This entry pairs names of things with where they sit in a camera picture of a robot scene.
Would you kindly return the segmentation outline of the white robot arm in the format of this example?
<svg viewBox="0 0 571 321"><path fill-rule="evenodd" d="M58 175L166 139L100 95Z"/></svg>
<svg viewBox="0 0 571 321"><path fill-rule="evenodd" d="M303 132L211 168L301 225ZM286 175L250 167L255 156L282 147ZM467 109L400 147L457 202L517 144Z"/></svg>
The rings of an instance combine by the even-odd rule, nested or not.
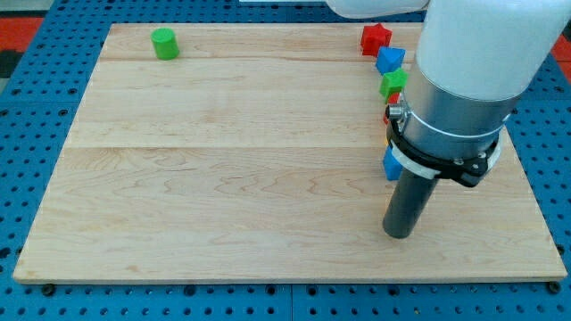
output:
<svg viewBox="0 0 571 321"><path fill-rule="evenodd" d="M404 97L404 139L445 160L471 159L496 140L570 19L570 0L326 0L366 19L426 10Z"/></svg>

